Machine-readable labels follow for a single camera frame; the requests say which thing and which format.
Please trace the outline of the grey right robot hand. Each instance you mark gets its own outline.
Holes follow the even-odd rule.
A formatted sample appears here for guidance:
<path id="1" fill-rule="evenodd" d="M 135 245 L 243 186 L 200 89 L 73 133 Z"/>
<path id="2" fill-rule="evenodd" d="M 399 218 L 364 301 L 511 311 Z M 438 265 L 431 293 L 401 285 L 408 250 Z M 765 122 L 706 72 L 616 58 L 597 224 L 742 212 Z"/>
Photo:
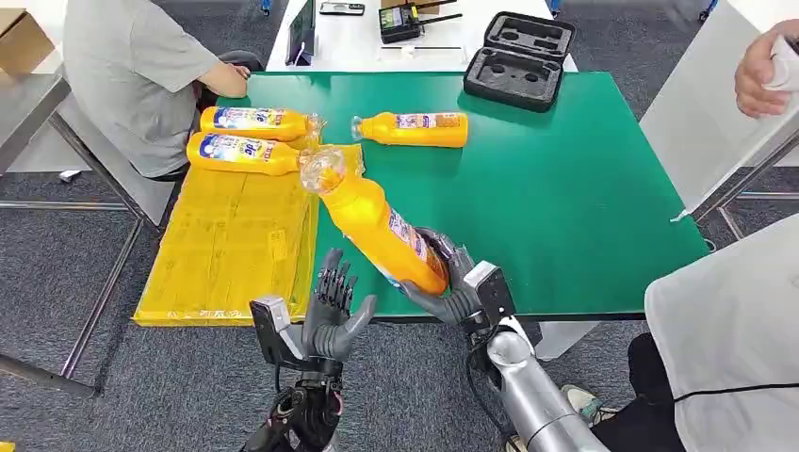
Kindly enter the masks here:
<path id="1" fill-rule="evenodd" d="M 441 258 L 448 270 L 448 292 L 437 297 L 422 291 L 411 281 L 399 283 L 402 293 L 428 314 L 447 324 L 459 324 L 481 309 L 476 290 L 465 283 L 475 263 L 465 246 L 456 246 L 445 234 L 428 228 L 416 231 Z"/>

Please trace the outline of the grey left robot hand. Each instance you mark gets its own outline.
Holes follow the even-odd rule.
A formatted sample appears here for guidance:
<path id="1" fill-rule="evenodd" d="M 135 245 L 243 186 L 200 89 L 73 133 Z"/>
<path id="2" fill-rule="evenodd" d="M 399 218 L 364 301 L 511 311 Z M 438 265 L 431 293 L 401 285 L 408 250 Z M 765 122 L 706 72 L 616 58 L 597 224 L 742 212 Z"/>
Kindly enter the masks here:
<path id="1" fill-rule="evenodd" d="M 330 249 L 318 270 L 302 326 L 302 344 L 310 357 L 345 362 L 354 340 L 372 320 L 377 297 L 366 296 L 355 313 L 351 302 L 355 276 L 350 263 L 342 261 L 342 250 Z"/>

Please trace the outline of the person's hand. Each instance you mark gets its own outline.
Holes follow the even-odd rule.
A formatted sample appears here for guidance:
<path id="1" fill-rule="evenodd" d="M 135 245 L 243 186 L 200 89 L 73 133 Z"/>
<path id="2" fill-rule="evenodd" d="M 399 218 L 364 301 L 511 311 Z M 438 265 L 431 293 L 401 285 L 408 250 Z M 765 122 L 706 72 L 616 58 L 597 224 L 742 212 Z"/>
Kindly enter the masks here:
<path id="1" fill-rule="evenodd" d="M 798 37 L 798 20 L 782 21 L 763 33 L 747 47 L 735 71 L 735 94 L 738 109 L 750 118 L 781 115 L 791 95 L 768 90 L 764 86 L 774 77 L 772 49 L 779 36 Z"/>

